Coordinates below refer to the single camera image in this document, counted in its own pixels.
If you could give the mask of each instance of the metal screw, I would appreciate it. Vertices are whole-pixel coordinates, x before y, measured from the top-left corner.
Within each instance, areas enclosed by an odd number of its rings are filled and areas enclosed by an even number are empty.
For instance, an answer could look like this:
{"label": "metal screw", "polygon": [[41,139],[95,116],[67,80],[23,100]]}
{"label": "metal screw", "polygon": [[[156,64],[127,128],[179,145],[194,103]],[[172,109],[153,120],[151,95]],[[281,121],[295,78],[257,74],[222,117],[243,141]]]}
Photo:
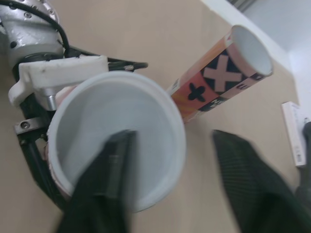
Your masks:
{"label": "metal screw", "polygon": [[49,9],[48,12],[50,13],[50,15],[54,15],[54,10]]}
{"label": "metal screw", "polygon": [[24,130],[28,129],[30,127],[30,124],[27,122],[27,121],[23,121],[21,124],[20,124],[20,127]]}
{"label": "metal screw", "polygon": [[27,142],[26,142],[26,140],[21,140],[21,141],[19,142],[19,144],[20,144],[21,146],[23,146],[23,145],[26,145]]}
{"label": "metal screw", "polygon": [[29,12],[25,12],[25,13],[24,13],[24,16],[25,16],[26,18],[31,18],[33,15],[30,14]]}
{"label": "metal screw", "polygon": [[15,48],[17,46],[17,42],[16,41],[12,41],[11,43],[10,43],[10,47],[13,49],[13,48]]}

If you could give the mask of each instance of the table surface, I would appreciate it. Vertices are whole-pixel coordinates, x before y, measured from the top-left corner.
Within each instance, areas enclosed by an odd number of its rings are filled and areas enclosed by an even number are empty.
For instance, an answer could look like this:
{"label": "table surface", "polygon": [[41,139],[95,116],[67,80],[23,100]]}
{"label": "table surface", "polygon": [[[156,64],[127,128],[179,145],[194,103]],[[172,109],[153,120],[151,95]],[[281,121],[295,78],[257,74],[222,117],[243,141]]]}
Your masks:
{"label": "table surface", "polygon": [[[231,27],[199,0],[52,0],[52,4],[73,46],[109,57],[148,62],[150,66],[139,73],[165,89]],[[274,67],[273,76],[186,125],[188,155],[180,181],[163,201],[135,215],[135,233],[239,232],[220,182],[211,142],[213,129],[252,141],[291,188],[298,185],[280,106],[287,101],[297,102],[294,80],[277,62]],[[5,83],[3,96],[8,88]],[[11,188],[4,177],[16,172],[0,169],[0,185],[7,189],[8,198],[1,199],[0,204],[8,210],[6,219],[10,219],[0,223],[9,229],[6,232],[49,232],[60,212],[33,184],[20,151],[6,144],[8,127],[12,120],[20,118],[16,110],[9,110],[9,114],[2,118],[8,126],[0,132],[0,143],[7,146],[7,152],[18,153],[14,158],[19,165],[11,163],[14,169],[22,167],[21,174],[27,173],[26,177],[15,175],[13,182],[31,185],[26,188],[29,197],[18,202],[24,208],[12,209],[18,199],[16,192],[21,189]],[[34,204],[34,198],[41,200],[40,205]],[[38,217],[46,220],[35,227]]]}

